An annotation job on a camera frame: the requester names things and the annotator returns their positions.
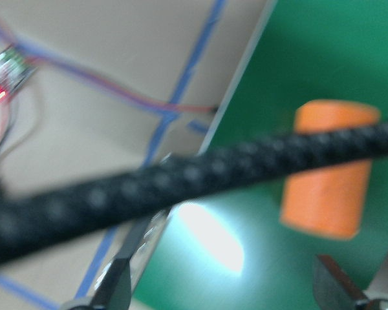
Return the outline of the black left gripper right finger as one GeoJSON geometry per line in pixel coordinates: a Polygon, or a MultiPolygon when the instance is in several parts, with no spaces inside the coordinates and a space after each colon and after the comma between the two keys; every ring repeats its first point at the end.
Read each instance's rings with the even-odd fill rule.
{"type": "Polygon", "coordinates": [[[320,309],[365,309],[368,297],[329,255],[314,259],[313,295],[320,309]]]}

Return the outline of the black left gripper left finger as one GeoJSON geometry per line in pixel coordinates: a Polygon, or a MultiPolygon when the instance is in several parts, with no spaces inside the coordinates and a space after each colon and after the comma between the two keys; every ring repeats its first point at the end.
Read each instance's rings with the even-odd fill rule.
{"type": "Polygon", "coordinates": [[[130,261],[150,222],[150,217],[134,222],[91,300],[91,309],[129,308],[132,296],[130,261]]]}

